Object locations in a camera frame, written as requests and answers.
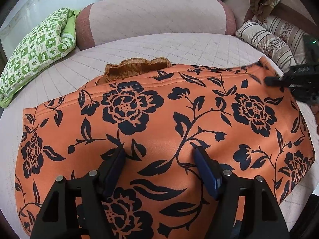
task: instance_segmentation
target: glossy white panel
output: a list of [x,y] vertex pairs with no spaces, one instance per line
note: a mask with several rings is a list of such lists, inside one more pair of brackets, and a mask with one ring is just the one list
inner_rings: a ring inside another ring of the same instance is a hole
[[0,28],[0,39],[7,58],[36,25],[53,11],[69,7],[83,9],[100,0],[19,0]]

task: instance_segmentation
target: green pillow trim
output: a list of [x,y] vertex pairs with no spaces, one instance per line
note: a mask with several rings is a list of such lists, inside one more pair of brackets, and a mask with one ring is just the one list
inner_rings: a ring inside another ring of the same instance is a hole
[[30,31],[18,44],[0,77],[0,107],[76,44],[75,20],[79,11],[62,8]]

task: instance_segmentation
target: white quilted sheet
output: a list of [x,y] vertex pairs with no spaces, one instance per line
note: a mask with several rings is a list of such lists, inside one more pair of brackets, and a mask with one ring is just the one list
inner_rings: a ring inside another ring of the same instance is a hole
[[[230,68],[256,62],[263,54],[233,36],[205,33],[170,33],[133,37],[74,51],[29,83],[4,110],[0,119],[0,208],[21,239],[24,233],[14,197],[14,170],[22,136],[22,110],[73,92],[92,78],[102,75],[105,64],[142,57],[151,60],[167,57],[172,63]],[[308,106],[298,103],[309,127],[315,151],[318,135],[315,119]],[[319,181],[318,161],[306,177],[280,205],[291,228],[308,196]]]

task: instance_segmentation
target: metal screw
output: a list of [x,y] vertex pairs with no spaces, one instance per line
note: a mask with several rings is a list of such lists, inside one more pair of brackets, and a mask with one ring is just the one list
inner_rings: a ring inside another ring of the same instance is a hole
[[232,171],[226,169],[226,170],[223,171],[223,174],[225,176],[231,176],[232,175]]
[[97,170],[92,170],[92,171],[89,171],[89,176],[95,176],[98,174],[98,171]]
[[55,178],[57,182],[61,182],[64,179],[63,175],[59,175]]
[[263,182],[264,181],[264,177],[257,175],[256,176],[256,180],[258,180],[259,182]]

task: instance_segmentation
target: orange garment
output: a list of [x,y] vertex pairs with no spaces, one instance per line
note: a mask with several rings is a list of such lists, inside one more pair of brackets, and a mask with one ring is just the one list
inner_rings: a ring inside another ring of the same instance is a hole
[[[98,77],[25,109],[15,188],[26,232],[58,175],[82,177],[122,143],[127,161],[104,203],[117,238],[204,238],[216,202],[194,165],[198,145],[238,176],[262,175],[280,203],[315,154],[290,91],[264,85],[274,75],[265,57],[230,69],[175,65],[102,85]],[[80,201],[77,211],[85,227]]]

